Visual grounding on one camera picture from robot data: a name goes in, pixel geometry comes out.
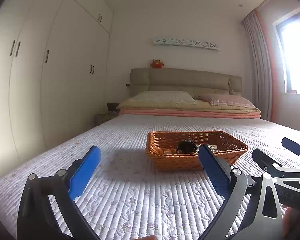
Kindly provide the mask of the person's right hand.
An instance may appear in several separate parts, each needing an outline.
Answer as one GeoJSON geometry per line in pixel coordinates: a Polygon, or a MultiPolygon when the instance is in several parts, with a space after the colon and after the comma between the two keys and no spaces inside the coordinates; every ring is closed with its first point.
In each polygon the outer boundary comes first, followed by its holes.
{"type": "Polygon", "coordinates": [[[286,208],[282,220],[283,239],[300,239],[300,210],[292,207],[283,206],[286,208]]]}

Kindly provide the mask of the person's left hand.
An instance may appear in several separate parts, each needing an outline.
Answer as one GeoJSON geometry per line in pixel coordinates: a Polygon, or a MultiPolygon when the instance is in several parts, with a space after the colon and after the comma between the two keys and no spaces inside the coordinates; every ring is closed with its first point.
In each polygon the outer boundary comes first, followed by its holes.
{"type": "Polygon", "coordinates": [[[134,238],[132,240],[158,240],[158,238],[155,235],[140,237],[140,238],[134,238]]]}

